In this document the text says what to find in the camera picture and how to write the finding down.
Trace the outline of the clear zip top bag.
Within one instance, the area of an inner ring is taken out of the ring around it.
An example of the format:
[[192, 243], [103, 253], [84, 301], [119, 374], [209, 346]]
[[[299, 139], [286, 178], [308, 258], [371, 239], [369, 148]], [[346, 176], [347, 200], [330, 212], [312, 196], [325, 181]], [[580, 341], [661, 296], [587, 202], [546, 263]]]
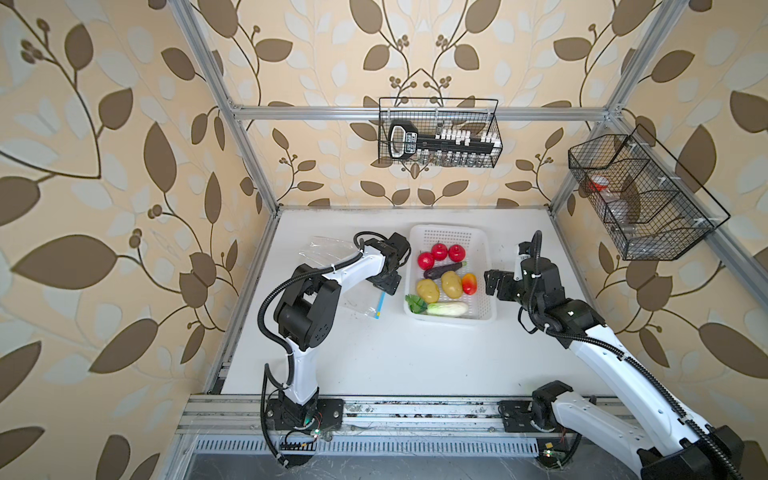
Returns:
[[341, 286], [341, 307], [373, 319], [381, 316], [386, 293], [369, 281], [385, 267], [385, 256], [378, 249], [365, 246], [360, 251], [350, 241], [314, 236], [299, 256], [311, 268], [332, 268], [326, 277]]

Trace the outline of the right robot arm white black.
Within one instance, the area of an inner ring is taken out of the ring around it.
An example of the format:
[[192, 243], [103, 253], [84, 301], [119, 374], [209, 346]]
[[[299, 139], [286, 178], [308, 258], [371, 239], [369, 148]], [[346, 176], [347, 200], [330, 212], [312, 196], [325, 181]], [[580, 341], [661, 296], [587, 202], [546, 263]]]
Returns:
[[740, 479], [743, 440], [686, 406], [635, 358], [583, 300], [569, 298], [556, 264], [541, 254], [542, 234], [518, 246], [512, 271], [484, 272], [487, 295], [519, 305], [529, 333], [555, 339], [596, 373], [635, 419], [630, 424], [562, 381], [531, 395], [537, 430], [571, 430], [610, 453], [641, 479]]

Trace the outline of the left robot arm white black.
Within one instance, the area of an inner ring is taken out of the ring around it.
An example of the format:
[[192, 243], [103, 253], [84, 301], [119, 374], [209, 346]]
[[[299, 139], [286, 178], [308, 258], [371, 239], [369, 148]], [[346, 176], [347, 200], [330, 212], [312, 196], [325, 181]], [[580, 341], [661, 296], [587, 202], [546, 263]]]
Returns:
[[412, 249], [405, 236], [361, 231], [350, 241], [316, 237], [303, 254], [306, 261], [267, 294], [257, 310], [260, 333], [280, 346], [287, 377], [279, 381], [270, 367], [265, 379], [282, 403], [308, 410], [319, 396], [316, 349], [329, 336], [342, 294], [368, 283], [392, 296], [401, 282], [399, 269]]

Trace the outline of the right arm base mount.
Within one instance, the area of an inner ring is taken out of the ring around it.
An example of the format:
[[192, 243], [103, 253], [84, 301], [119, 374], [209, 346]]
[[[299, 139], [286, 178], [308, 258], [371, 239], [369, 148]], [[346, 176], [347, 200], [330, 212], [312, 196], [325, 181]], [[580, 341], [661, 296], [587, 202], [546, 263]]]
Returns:
[[535, 461], [545, 470], [570, 465], [581, 445], [582, 435], [560, 425], [539, 400], [502, 400], [498, 413], [506, 433], [531, 436], [536, 441]]

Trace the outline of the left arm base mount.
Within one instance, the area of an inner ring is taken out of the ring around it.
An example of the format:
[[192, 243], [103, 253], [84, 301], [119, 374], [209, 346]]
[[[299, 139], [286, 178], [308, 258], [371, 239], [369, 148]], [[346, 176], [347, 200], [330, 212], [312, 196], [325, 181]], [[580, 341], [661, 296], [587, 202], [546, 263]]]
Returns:
[[268, 452], [285, 469], [303, 465], [315, 454], [320, 439], [341, 428], [344, 407], [340, 398], [314, 396], [298, 405], [283, 394], [263, 397], [260, 427]]

